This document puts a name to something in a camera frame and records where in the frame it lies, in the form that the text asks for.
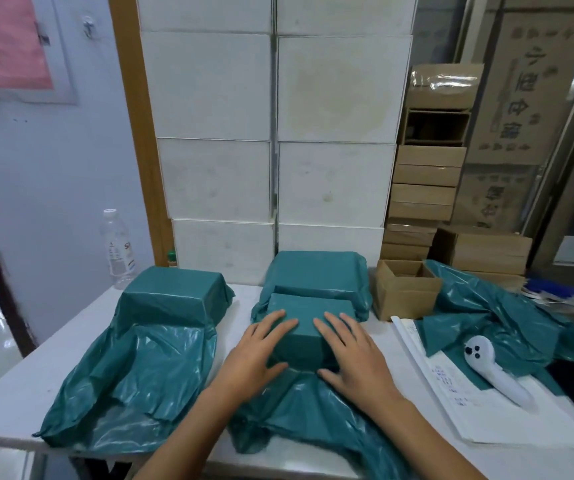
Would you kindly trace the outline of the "person's left hand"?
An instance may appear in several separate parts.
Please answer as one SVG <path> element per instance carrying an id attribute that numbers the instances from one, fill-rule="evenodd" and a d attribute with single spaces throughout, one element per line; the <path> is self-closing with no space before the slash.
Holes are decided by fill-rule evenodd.
<path id="1" fill-rule="evenodd" d="M 298 319 L 286 320 L 287 333 L 298 326 Z M 276 345 L 263 345 L 258 340 L 254 355 L 241 355 L 238 344 L 227 355 L 211 387 L 233 403 L 242 404 L 270 383 L 265 382 L 265 369 Z"/>

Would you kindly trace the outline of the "person's right hand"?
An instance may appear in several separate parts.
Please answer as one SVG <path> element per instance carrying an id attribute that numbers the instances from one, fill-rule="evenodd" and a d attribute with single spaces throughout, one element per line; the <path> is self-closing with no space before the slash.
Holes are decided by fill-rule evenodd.
<path id="1" fill-rule="evenodd" d="M 315 318 L 313 324 L 326 341 L 326 331 L 332 331 L 331 325 L 326 321 L 326 313 L 324 313 L 323 320 Z M 362 354 L 361 346 L 355 349 L 331 349 L 331 351 L 338 364 L 338 371 L 335 373 L 342 373 L 349 389 L 339 394 L 355 404 L 365 414 L 368 415 L 373 406 L 380 401 L 385 401 L 388 397 L 403 397 L 395 386 L 387 363 L 369 364 Z"/>

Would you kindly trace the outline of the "small green bagged parcel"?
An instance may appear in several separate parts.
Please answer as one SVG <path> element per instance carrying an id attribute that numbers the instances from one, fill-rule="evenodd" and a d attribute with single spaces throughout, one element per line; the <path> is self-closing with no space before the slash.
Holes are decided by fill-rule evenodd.
<path id="1" fill-rule="evenodd" d="M 275 346 L 267 364 L 289 367 L 235 412 L 228 430 L 236 452 L 255 454 L 283 438 L 333 451 L 362 468 L 369 480 L 411 480 L 408 462 L 379 428 L 317 375 L 319 369 L 338 372 L 339 365 L 313 320 L 323 320 L 325 312 L 353 314 L 351 302 L 273 292 L 267 314 L 279 310 L 286 316 L 277 324 L 296 318 L 298 325 Z"/>

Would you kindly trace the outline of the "person's left forearm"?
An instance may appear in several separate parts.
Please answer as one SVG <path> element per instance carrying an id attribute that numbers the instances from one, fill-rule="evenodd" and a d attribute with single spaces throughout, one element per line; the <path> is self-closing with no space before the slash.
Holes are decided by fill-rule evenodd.
<path id="1" fill-rule="evenodd" d="M 206 461 L 247 394 L 245 386 L 212 384 L 133 480 L 197 480 Z"/>

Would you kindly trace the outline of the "person's right forearm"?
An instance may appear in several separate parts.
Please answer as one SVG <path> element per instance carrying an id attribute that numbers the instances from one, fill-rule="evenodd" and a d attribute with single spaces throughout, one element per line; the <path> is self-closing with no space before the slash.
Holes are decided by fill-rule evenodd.
<path id="1" fill-rule="evenodd" d="M 422 480 L 488 480 L 404 397 L 388 397 L 368 415 Z"/>

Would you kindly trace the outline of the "large green bagged parcel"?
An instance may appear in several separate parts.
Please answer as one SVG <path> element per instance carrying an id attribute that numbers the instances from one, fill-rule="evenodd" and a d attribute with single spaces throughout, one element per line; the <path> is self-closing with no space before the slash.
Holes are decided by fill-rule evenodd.
<path id="1" fill-rule="evenodd" d="M 267 269 L 251 323 L 268 314 L 273 293 L 350 301 L 358 322 L 368 320 L 373 304 L 367 261 L 355 251 L 280 251 Z"/>

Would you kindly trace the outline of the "open brown cardboard box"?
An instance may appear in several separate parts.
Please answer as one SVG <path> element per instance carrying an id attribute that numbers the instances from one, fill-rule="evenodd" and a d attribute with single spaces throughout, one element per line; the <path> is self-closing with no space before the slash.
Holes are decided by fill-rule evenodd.
<path id="1" fill-rule="evenodd" d="M 442 287 L 442 279 L 423 261 L 379 260 L 372 284 L 374 313 L 383 322 L 421 320 L 434 314 Z"/>

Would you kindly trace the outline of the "medium green bagged parcel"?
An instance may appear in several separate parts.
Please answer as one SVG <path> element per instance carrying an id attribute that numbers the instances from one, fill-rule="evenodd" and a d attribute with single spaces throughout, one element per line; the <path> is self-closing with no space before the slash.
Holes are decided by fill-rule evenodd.
<path id="1" fill-rule="evenodd" d="M 220 273 L 152 266 L 63 381 L 34 437 L 106 455 L 153 452 L 206 386 L 235 297 Z"/>

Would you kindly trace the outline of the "white paper sheets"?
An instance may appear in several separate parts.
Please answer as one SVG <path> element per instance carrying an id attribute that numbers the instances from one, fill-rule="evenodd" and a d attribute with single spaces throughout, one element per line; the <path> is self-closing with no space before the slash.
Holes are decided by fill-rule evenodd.
<path id="1" fill-rule="evenodd" d="M 394 316 L 392 324 L 462 439 L 574 449 L 574 420 L 539 380 L 531 376 L 517 380 L 535 402 L 535 410 L 525 410 L 495 388 L 480 389 L 445 353 L 427 356 L 417 321 Z"/>

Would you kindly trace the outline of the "pile of green plastic bags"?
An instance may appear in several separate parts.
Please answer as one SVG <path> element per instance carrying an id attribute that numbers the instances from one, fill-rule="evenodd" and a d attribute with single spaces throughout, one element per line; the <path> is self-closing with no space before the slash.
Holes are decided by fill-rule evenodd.
<path id="1" fill-rule="evenodd" d="M 554 395 L 564 395 L 547 366 L 574 362 L 572 320 L 473 274 L 434 260 L 424 265 L 443 282 L 434 314 L 415 322 L 427 357 L 443 353 L 478 389 L 490 389 L 465 360 L 465 342 L 482 335 L 507 373 L 532 376 Z"/>

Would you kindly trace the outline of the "white handheld scanner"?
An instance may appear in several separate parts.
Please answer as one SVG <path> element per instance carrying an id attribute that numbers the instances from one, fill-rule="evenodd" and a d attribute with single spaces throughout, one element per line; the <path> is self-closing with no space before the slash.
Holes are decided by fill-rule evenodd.
<path id="1" fill-rule="evenodd" d="M 464 350 L 465 361 L 478 375 L 515 405 L 526 411 L 536 411 L 536 402 L 531 393 L 496 362 L 495 349 L 488 338 L 473 336 L 465 343 Z"/>

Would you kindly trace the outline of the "closed brown cardboard box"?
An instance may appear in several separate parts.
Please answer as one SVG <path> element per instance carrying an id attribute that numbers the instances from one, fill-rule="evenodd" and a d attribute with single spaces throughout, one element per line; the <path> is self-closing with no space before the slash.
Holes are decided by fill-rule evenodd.
<path id="1" fill-rule="evenodd" d="M 435 233 L 427 258 L 519 292 L 526 282 L 531 247 L 532 239 L 519 233 L 442 226 Z"/>

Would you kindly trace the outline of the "clear plastic water bottle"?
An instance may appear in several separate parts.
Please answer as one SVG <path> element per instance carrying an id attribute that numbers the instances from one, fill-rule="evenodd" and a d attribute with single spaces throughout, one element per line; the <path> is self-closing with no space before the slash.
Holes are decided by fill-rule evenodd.
<path id="1" fill-rule="evenodd" d="M 103 211 L 103 238 L 114 288 L 124 290 L 137 275 L 137 265 L 128 227 L 117 209 Z"/>

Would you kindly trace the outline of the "stack of brown cardboard boxes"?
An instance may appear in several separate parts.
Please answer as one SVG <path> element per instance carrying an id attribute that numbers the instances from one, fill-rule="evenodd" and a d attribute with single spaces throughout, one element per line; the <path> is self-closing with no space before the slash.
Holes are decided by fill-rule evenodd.
<path id="1" fill-rule="evenodd" d="M 450 221 L 482 63 L 419 64 L 410 70 L 380 258 L 423 260 Z"/>

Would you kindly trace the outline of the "stack of white boxes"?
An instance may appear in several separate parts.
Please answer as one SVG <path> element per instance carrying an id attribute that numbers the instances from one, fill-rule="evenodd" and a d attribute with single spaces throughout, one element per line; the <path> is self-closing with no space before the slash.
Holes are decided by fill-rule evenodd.
<path id="1" fill-rule="evenodd" d="M 137 0 L 180 267 L 379 260 L 418 0 Z"/>

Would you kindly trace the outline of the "large printed cardboard boxes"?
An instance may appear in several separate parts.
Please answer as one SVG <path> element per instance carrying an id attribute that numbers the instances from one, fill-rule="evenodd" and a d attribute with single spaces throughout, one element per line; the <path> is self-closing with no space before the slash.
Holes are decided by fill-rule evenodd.
<path id="1" fill-rule="evenodd" d="M 574 79 L 574 13 L 502 14 L 451 218 L 517 232 Z"/>

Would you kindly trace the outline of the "pink paper sheet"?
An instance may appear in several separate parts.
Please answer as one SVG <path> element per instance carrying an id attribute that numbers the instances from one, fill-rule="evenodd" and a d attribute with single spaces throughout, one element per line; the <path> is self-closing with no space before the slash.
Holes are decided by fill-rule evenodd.
<path id="1" fill-rule="evenodd" d="M 0 0 L 0 89 L 51 90 L 32 0 Z"/>

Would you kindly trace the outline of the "wooden door frame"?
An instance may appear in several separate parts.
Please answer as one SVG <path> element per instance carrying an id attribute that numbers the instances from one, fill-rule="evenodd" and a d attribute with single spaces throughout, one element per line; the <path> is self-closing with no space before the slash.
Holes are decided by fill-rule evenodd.
<path id="1" fill-rule="evenodd" d="M 174 247 L 149 98 L 137 0 L 108 0 L 156 266 Z"/>

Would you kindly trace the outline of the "grey wall panel box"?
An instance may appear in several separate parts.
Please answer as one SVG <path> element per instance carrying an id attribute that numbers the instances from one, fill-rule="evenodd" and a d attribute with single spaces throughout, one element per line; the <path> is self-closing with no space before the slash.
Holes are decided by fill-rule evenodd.
<path id="1" fill-rule="evenodd" d="M 0 98 L 27 104 L 75 104 L 75 89 L 69 74 L 53 0 L 32 1 L 53 88 L 51 90 L 0 89 Z"/>

